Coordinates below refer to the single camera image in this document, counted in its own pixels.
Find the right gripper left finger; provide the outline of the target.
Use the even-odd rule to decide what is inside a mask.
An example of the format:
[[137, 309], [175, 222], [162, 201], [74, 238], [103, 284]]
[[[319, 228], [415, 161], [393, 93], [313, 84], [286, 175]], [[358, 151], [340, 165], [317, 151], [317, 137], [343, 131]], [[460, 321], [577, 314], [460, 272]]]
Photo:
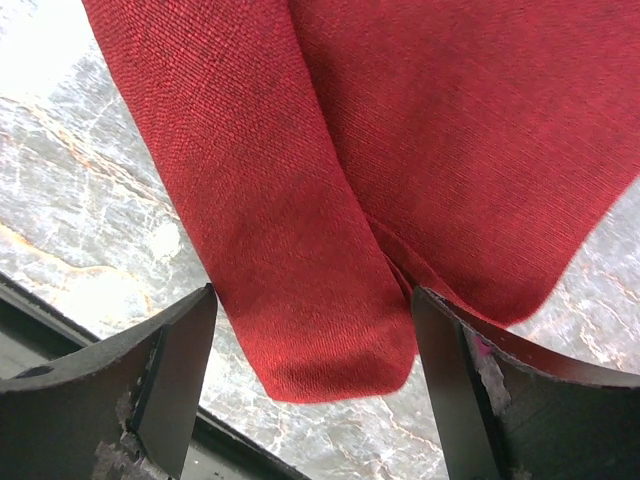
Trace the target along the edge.
[[2, 478], [179, 478], [216, 313], [206, 285], [145, 322], [2, 381]]

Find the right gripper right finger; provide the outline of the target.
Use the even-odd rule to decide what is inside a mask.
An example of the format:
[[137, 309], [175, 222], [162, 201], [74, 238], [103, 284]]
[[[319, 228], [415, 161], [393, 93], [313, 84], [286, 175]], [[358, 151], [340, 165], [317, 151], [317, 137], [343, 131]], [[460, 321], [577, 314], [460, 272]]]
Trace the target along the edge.
[[422, 287], [411, 314], [450, 478], [638, 478], [638, 375], [549, 350]]

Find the dark red cloth napkin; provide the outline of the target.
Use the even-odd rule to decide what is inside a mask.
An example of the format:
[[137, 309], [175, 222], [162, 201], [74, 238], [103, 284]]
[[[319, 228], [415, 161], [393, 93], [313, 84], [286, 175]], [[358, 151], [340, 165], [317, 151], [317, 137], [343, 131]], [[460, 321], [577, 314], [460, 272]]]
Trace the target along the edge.
[[88, 1], [274, 400], [398, 390], [415, 286], [530, 317], [639, 173], [635, 1]]

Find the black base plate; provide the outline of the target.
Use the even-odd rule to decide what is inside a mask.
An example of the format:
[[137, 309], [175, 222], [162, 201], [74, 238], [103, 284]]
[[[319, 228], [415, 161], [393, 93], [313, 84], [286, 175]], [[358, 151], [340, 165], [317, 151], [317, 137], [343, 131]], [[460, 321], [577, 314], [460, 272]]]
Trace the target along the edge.
[[1, 280], [5, 479], [296, 479], [199, 399], [217, 298], [201, 287], [109, 338]]

